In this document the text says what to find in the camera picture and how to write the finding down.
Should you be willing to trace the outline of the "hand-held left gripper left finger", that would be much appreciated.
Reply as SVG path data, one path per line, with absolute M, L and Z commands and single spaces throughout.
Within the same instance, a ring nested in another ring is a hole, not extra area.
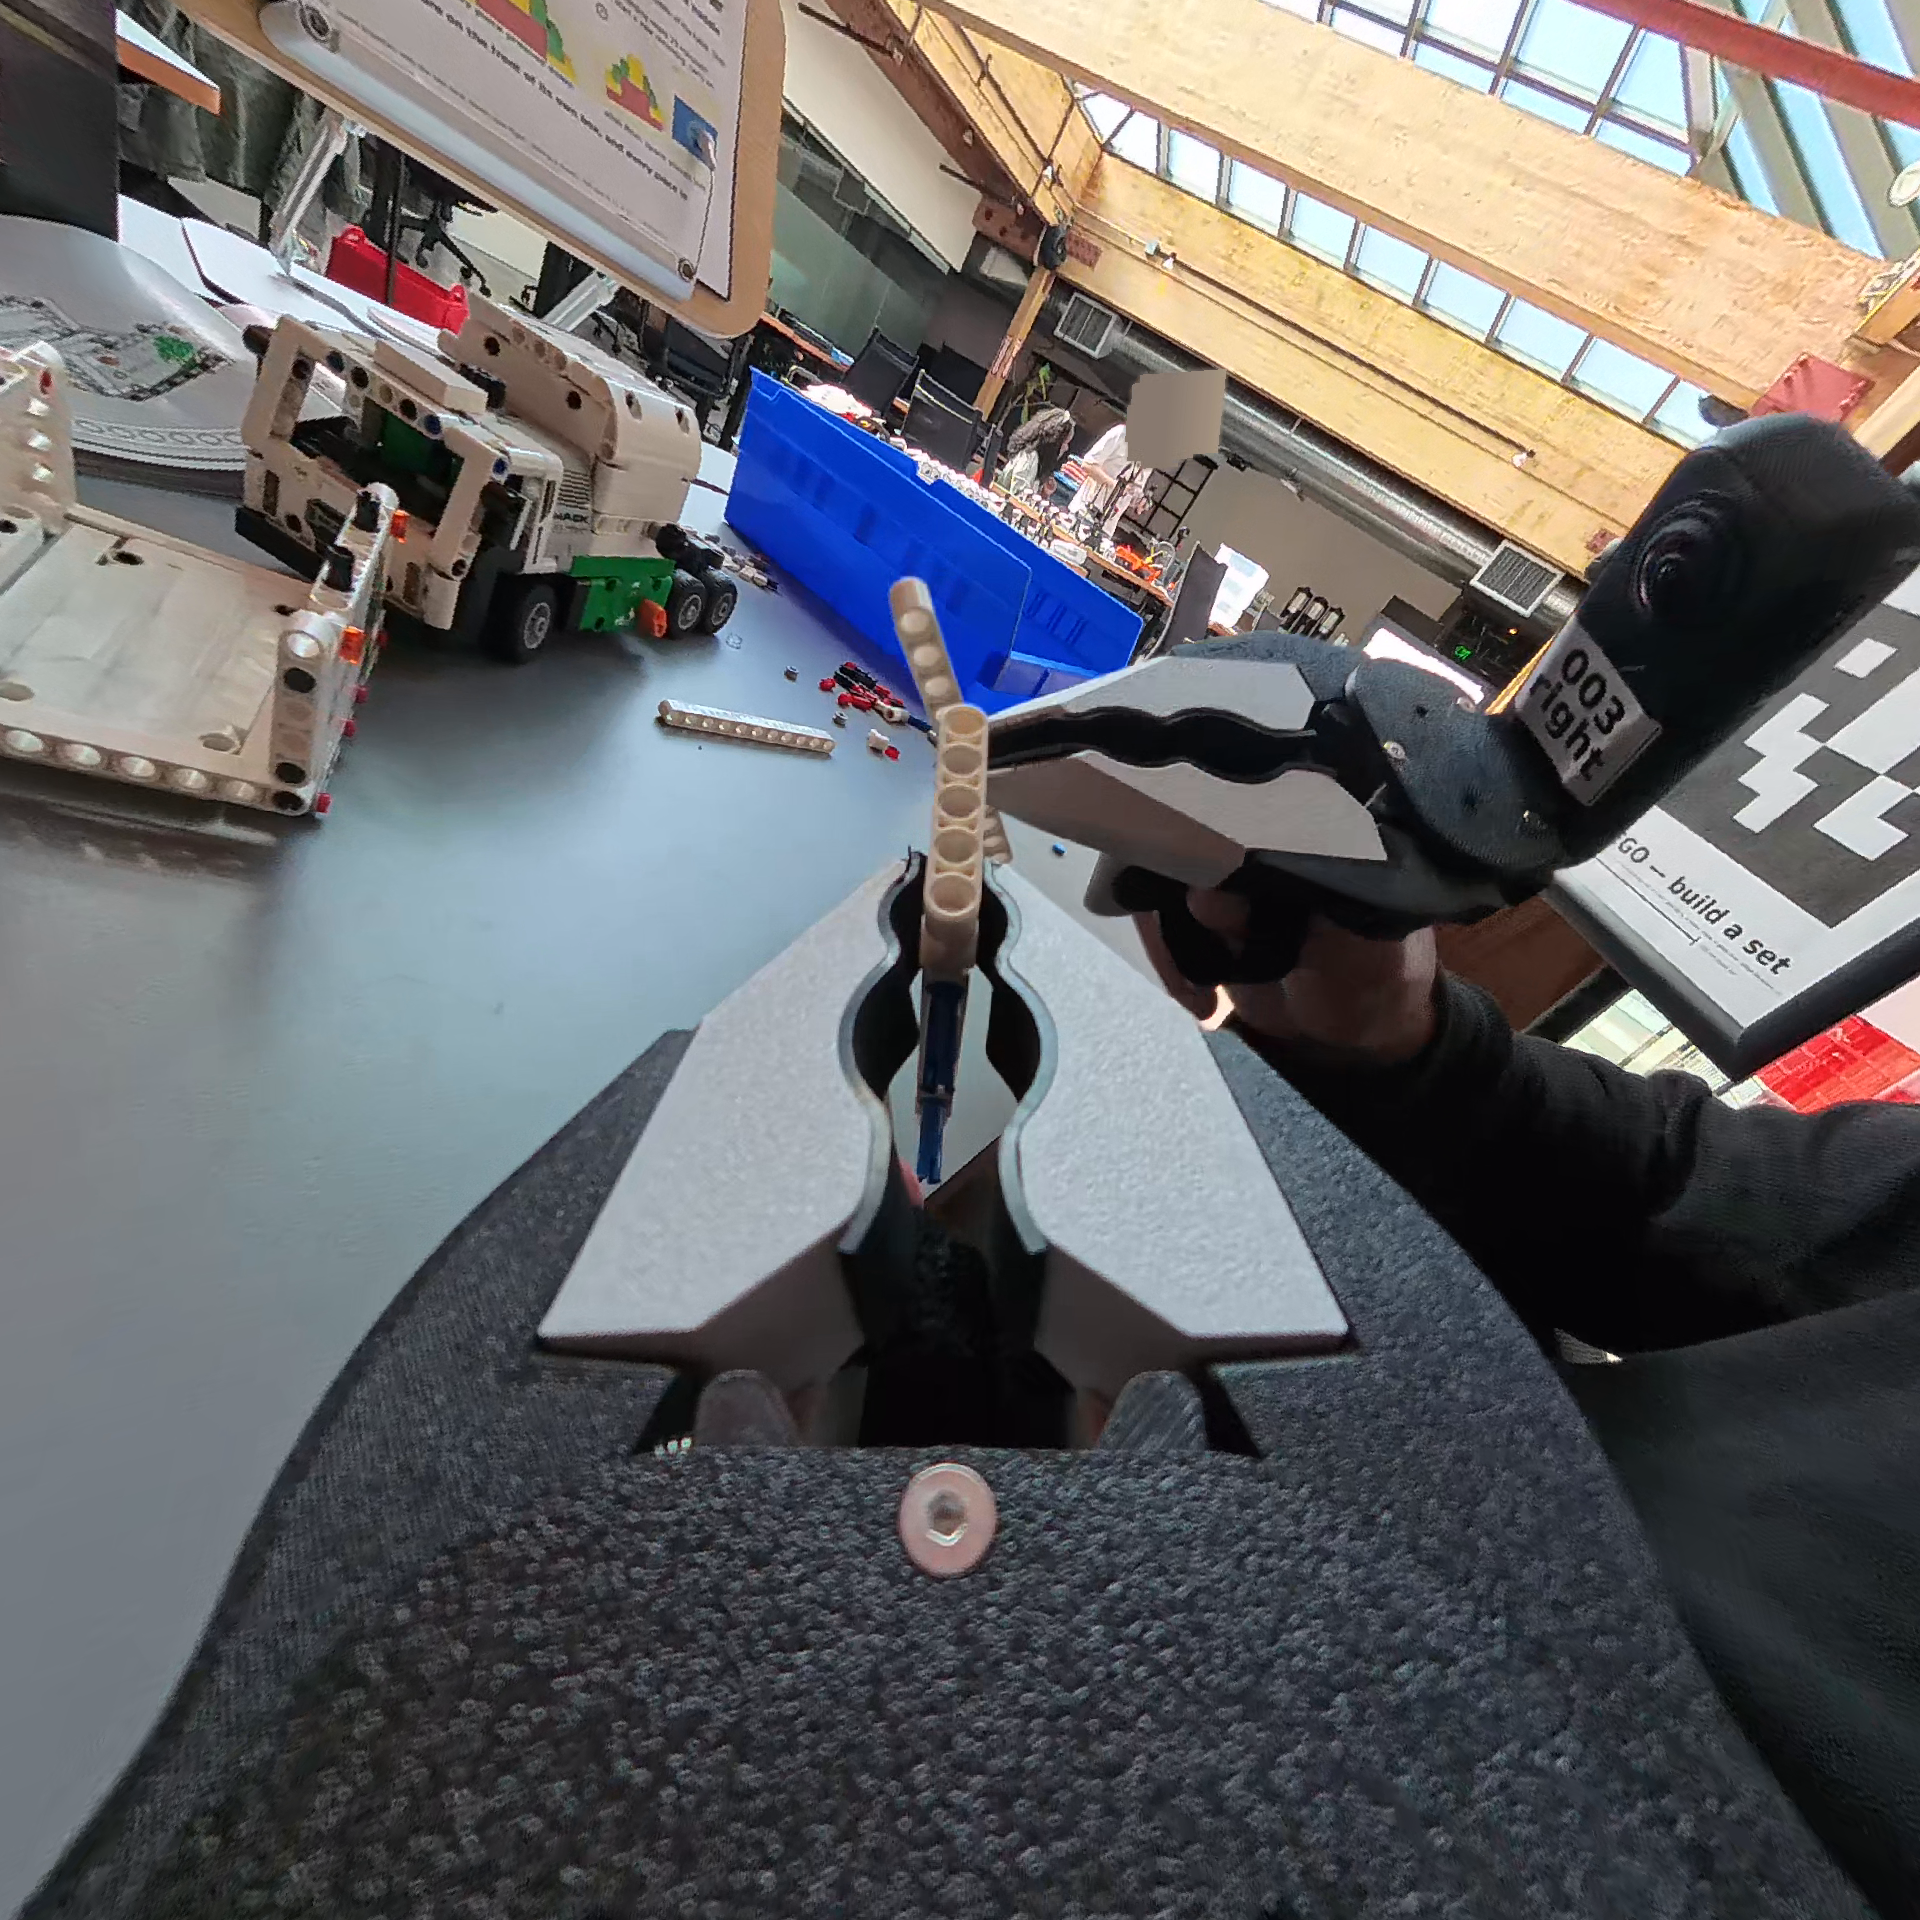
M 899 959 L 907 857 L 718 1001 L 539 1322 L 549 1351 L 827 1382 L 861 1347 L 845 1241 L 894 1162 L 853 1016 Z

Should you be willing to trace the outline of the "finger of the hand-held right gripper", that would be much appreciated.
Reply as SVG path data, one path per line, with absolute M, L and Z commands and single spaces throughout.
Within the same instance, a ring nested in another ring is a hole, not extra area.
M 1187 761 L 1133 766 L 1073 752 L 990 773 L 989 798 L 1022 822 L 1102 855 L 1086 890 L 1088 912 L 1102 919 L 1133 912 L 1118 895 L 1125 870 L 1213 889 L 1253 853 L 1389 858 L 1369 807 L 1307 766 L 1238 782 Z
M 1282 770 L 1323 701 L 1288 661 L 1162 655 L 995 715 L 990 767 L 1095 754 L 1129 767 Z

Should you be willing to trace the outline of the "white lego beam with holes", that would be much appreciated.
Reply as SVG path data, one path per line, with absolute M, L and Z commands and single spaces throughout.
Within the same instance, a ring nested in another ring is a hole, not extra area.
M 890 589 L 890 608 L 938 755 L 921 874 L 920 970 L 929 985 L 962 987 L 976 963 L 989 869 L 1013 855 L 989 801 L 990 717 L 962 698 L 930 586 L 921 578 L 902 578 Z

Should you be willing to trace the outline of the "person's right forearm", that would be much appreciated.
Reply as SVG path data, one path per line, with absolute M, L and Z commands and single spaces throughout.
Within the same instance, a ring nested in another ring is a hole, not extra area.
M 1656 1353 L 1915 1288 L 1915 1106 L 1733 1109 L 1519 1033 L 1451 976 L 1403 1063 L 1231 1030 L 1536 1331 Z

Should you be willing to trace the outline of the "pile of small lego pieces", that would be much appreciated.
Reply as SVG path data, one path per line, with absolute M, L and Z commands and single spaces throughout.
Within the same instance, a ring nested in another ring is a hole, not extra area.
M 896 761 L 902 755 L 902 741 L 905 736 L 921 737 L 930 750 L 938 747 L 938 726 L 877 679 L 867 666 L 841 662 L 818 681 L 826 701 L 826 726 L 805 726 L 798 721 L 774 721 L 767 728 L 770 742 L 785 752 L 800 752 L 809 755 L 833 755 L 841 731 L 865 726 L 870 752 L 878 759 Z

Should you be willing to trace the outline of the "long white lego beam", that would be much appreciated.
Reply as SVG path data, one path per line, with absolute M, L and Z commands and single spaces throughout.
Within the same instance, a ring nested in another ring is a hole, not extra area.
M 809 759 L 835 754 L 838 734 L 818 726 L 785 721 L 770 715 L 715 707 L 704 704 L 679 704 L 661 698 L 657 721 L 666 731 L 718 737 L 769 752 L 792 752 Z

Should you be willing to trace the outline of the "white and green lego truck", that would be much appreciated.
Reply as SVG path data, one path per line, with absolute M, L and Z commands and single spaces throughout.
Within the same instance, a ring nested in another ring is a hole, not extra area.
M 386 610 L 527 665 L 561 632 L 714 637 L 736 610 L 683 523 L 691 400 L 486 296 L 432 347 L 281 318 L 253 326 L 242 536 L 319 578 L 357 498 L 398 498 Z

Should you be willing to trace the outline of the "white lego trailer platform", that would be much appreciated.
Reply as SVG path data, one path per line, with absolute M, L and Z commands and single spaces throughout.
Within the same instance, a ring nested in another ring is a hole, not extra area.
M 357 488 L 303 585 L 80 505 L 61 351 L 31 342 L 3 365 L 5 763 L 326 811 L 378 658 L 397 491 Z

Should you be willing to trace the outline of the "lego instruction booklet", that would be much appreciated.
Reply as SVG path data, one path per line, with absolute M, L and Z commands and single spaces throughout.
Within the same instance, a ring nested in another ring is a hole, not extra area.
M 72 440 L 96 465 L 239 478 L 257 359 L 170 320 L 87 323 L 40 294 L 3 294 L 10 349 L 48 344 L 67 375 Z

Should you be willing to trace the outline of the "person's right hand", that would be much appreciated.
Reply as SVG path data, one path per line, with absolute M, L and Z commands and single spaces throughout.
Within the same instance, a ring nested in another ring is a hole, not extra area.
M 1151 966 L 1201 1023 L 1235 1023 L 1272 1054 L 1397 1067 L 1440 1026 L 1442 954 L 1431 928 L 1386 941 L 1327 919 L 1307 926 L 1295 970 L 1274 982 L 1195 982 L 1173 959 L 1154 914 L 1134 917 Z

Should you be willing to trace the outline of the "blue plastic bin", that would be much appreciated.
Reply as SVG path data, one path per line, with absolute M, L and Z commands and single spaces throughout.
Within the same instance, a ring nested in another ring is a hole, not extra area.
M 735 525 L 871 650 L 899 655 L 891 586 L 930 589 L 966 698 L 989 712 L 1127 666 L 1141 614 L 905 450 L 752 373 Z

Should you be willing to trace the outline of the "black framed tag sign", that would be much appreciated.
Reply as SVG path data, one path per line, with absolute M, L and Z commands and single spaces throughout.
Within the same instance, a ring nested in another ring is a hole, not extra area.
M 1550 901 L 1745 1077 L 1915 990 L 1918 575 Z

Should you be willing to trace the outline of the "black office chair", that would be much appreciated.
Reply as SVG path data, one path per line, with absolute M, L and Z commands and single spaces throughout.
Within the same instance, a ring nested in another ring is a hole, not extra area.
M 951 393 L 927 370 L 917 373 L 902 422 L 905 446 L 927 451 L 954 471 L 966 471 L 971 465 L 985 437 L 989 425 L 971 402 Z

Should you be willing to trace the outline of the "red storage bin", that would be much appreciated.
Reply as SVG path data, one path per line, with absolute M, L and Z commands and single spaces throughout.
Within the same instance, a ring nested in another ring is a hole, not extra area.
M 1865 1102 L 1915 1106 L 1918 1050 L 1865 1016 L 1848 1016 L 1759 1070 L 1765 1102 L 1824 1113 Z

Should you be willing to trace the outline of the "instruction sheet on wooden board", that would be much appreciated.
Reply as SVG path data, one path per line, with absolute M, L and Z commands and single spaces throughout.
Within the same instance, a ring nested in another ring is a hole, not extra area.
M 184 1 L 232 48 L 714 338 L 774 277 L 777 1 Z

